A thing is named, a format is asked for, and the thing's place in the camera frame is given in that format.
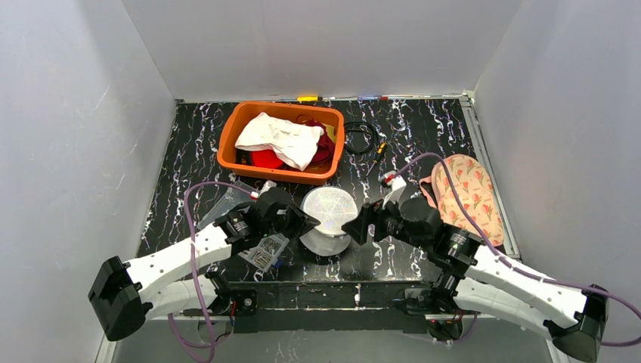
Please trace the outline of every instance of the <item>black marble table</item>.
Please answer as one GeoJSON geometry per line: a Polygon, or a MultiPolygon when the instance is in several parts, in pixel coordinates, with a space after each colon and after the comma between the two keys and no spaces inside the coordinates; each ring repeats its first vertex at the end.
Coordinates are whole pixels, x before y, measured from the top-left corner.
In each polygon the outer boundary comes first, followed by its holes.
{"type": "MultiPolygon", "coordinates": [[[[398,169],[413,157],[425,151],[436,152],[444,157],[452,154],[475,156],[466,123],[458,99],[422,99],[392,101],[323,101],[313,103],[318,107],[331,107],[340,111],[345,121],[363,120],[372,123],[381,140],[389,144],[386,158],[380,168],[365,179],[374,150],[366,155],[344,152],[339,170],[327,184],[340,186],[349,192],[356,204],[378,200],[384,190],[378,182],[384,171],[398,169]]],[[[189,237],[189,229],[182,210],[184,192],[194,183],[202,181],[233,182],[241,180],[255,188],[264,181],[238,177],[230,170],[222,169],[216,162],[218,140],[227,118],[235,103],[180,104],[177,107],[175,124],[167,147],[153,202],[138,249],[138,256],[146,256],[170,244],[189,237]]],[[[355,148],[365,145],[362,133],[348,134],[348,142],[355,148]]],[[[406,174],[408,186],[401,198],[423,197],[418,188],[418,179],[430,174],[435,160],[422,160],[406,174]]],[[[289,191],[294,200],[300,202],[313,187],[279,182],[278,185],[289,191]]],[[[226,190],[218,187],[205,187],[192,200],[195,221],[198,223],[226,190]]],[[[385,290],[398,289],[400,285],[409,287],[422,280],[435,278],[438,271],[427,261],[426,254],[408,244],[388,238],[378,243],[368,242],[351,246],[342,254],[330,258],[320,258],[307,250],[298,240],[291,240],[281,254],[283,264],[279,268],[262,272],[239,256],[217,262],[209,269],[215,269],[231,283],[251,283],[263,286],[273,307],[295,309],[303,305],[290,295],[296,290],[285,288],[300,284],[326,284],[328,291],[339,285],[349,285],[353,290],[358,284],[371,283],[367,288],[385,294],[385,290]],[[282,284],[283,295],[274,295],[274,284],[282,284]]],[[[312,302],[313,306],[323,306],[323,298],[312,302]]],[[[345,304],[353,306],[354,294],[350,292],[345,304]]],[[[382,299],[379,304],[385,306],[382,299]]]]}

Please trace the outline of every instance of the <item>pot holder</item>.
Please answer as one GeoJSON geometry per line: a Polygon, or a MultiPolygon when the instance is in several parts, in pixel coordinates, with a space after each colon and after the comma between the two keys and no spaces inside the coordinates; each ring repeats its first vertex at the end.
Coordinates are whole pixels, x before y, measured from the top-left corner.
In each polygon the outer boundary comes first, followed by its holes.
{"type": "MultiPolygon", "coordinates": [[[[454,178],[454,186],[465,210],[483,229],[493,246],[502,245],[505,240],[505,231],[498,208],[494,203],[494,186],[488,172],[478,161],[467,155],[452,155],[445,159],[445,163],[450,170],[450,175],[454,178]]],[[[429,177],[420,179],[419,185],[429,205],[437,208],[441,213],[443,222],[478,235],[454,199],[454,194],[447,183],[447,176],[440,163],[434,165],[429,177]],[[436,203],[422,183],[431,184],[436,203]]]]}

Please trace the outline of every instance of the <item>white round container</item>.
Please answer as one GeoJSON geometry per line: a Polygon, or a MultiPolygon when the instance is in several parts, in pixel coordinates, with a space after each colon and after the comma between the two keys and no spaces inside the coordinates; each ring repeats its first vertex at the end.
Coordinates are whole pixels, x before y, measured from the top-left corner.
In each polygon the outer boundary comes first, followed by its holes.
{"type": "Polygon", "coordinates": [[[337,187],[312,189],[303,198],[301,209],[320,221],[320,225],[300,237],[311,252],[334,256],[349,246],[351,237],[341,227],[358,216],[358,208],[348,192],[337,187]]]}

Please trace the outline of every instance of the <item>white cloth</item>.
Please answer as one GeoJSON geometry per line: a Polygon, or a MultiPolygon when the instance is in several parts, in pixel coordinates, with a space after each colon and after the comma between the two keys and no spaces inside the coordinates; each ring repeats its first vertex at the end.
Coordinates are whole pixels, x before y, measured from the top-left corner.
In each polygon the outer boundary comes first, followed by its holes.
{"type": "Polygon", "coordinates": [[[247,151],[272,149],[285,164],[305,170],[316,154],[318,139],[323,133],[322,127],[299,125],[261,112],[240,133],[236,148],[247,151]]]}

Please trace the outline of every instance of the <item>orange plastic basket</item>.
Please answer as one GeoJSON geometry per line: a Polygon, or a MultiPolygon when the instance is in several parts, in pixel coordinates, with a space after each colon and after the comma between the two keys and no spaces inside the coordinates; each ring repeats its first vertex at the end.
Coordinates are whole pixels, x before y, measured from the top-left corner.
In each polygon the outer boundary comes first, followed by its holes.
{"type": "Polygon", "coordinates": [[[239,103],[231,114],[225,127],[222,129],[220,148],[218,149],[218,163],[224,168],[232,170],[237,175],[251,176],[278,180],[281,182],[295,182],[311,185],[323,185],[327,179],[336,174],[342,149],[345,146],[345,120],[342,114],[331,108],[303,106],[300,104],[275,104],[272,102],[247,101],[239,103]],[[296,122],[300,115],[309,115],[314,120],[334,128],[336,149],[331,160],[309,166],[305,171],[291,171],[279,169],[266,169],[257,166],[236,164],[236,140],[245,126],[261,112],[272,117],[287,119],[296,122]]]}

